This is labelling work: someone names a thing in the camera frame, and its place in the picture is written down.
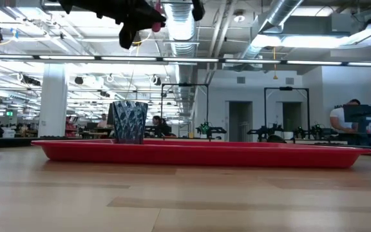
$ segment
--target red tray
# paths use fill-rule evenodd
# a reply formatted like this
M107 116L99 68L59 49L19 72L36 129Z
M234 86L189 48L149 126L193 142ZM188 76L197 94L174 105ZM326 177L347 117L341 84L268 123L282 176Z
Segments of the red tray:
M38 140L56 161L208 166L349 168L369 149L266 142L195 142L145 140L143 145L113 139Z

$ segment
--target doorway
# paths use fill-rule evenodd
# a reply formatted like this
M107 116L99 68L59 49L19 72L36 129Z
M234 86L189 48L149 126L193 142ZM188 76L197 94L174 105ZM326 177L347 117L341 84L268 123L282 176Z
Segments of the doorway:
M283 102L284 131L294 131L301 126L301 102Z
M229 102L229 142L250 142L247 132L252 124L252 102Z

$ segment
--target silver ventilation duct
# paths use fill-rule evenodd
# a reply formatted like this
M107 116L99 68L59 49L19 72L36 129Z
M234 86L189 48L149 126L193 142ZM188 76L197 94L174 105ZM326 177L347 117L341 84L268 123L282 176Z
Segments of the silver ventilation duct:
M167 15L167 28L169 37L174 41L192 41L195 38L195 22L191 10L192 4L165 4ZM196 53L196 44L171 43L171 51L175 57L193 57ZM176 77L178 83L195 83L194 77L197 67L193 65L177 65ZM179 88L181 105L185 113L193 107L194 96L190 94L189 87Z
M256 32L252 31L254 37L258 35L259 32L263 32L273 27L281 27L282 30L283 23L290 17L290 15L295 11L295 9L303 2L303 0L274 0L271 3L270 10L267 13L267 17L264 20L259 19L259 15L256 18ZM254 59L260 53L262 47L256 46L253 42L247 47L244 53L241 54L241 59Z

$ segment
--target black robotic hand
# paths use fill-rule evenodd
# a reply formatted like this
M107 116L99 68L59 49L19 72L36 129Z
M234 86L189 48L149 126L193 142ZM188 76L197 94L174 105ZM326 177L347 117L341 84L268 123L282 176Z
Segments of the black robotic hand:
M73 6L95 12L98 18L106 16L115 20L115 23L124 23L120 31L120 46L128 49L133 43L137 31L151 28L154 23L165 26L163 17L145 0L49 0L58 1L64 11L69 14Z

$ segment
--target textured glass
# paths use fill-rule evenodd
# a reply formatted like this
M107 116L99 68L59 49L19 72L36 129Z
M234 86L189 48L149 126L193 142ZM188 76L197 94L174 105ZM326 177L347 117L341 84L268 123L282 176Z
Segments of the textured glass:
M115 138L121 144L142 144L148 104L135 101L113 103Z

